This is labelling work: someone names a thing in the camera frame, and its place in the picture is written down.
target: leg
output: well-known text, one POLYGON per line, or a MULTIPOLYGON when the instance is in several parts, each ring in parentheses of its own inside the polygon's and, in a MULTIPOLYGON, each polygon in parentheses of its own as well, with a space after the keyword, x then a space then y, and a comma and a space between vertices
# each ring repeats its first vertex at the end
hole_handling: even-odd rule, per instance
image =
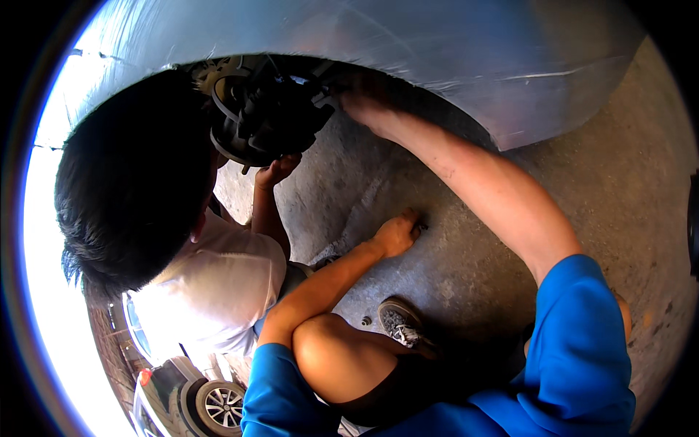
POLYGON ((294 331, 293 345, 301 375, 330 403, 369 393, 395 369, 396 355, 415 353, 385 335, 352 328, 335 314, 304 322, 294 331))

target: tire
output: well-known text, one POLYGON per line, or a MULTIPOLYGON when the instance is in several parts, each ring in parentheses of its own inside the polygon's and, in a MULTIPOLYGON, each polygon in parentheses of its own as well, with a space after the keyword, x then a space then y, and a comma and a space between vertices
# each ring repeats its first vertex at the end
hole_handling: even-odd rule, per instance
POLYGON ((245 390, 232 382, 213 380, 196 392, 196 413, 204 425, 221 437, 240 437, 245 390))

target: gray sneaker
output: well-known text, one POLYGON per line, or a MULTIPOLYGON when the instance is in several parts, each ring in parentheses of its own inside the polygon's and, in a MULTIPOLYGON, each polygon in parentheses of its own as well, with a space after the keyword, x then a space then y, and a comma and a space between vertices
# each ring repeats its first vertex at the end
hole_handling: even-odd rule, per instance
POLYGON ((379 322, 384 333, 410 349, 435 353, 435 344, 422 333, 422 322, 407 302, 392 296, 379 305, 379 322))

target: blue sleeve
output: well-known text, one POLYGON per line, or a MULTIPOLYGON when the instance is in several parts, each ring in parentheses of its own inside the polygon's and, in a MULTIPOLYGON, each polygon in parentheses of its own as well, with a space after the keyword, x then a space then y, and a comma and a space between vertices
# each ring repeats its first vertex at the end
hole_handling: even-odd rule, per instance
POLYGON ((318 401, 289 348, 268 343, 255 351, 240 427, 248 436, 338 435, 340 416, 318 401))
POLYGON ((512 390, 469 398, 509 435, 628 434, 635 409, 624 323, 599 265, 559 262, 537 295, 524 370, 512 390))

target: hand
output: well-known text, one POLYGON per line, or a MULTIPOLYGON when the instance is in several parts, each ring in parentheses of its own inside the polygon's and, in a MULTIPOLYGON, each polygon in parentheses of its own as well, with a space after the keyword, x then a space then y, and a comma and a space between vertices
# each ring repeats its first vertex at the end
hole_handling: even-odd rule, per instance
POLYGON ((406 208, 398 216, 385 222, 369 243, 376 245, 385 258, 397 257, 408 251, 420 236, 415 226, 419 215, 406 208))
POLYGON ((391 140, 389 125, 396 109, 387 103, 376 78, 367 74, 350 76, 336 84, 334 95, 342 109, 374 134, 391 140))
POLYGON ((255 187, 269 191, 275 185, 286 179, 301 162, 301 153, 284 155, 275 159, 269 167, 263 167, 255 175, 255 187))

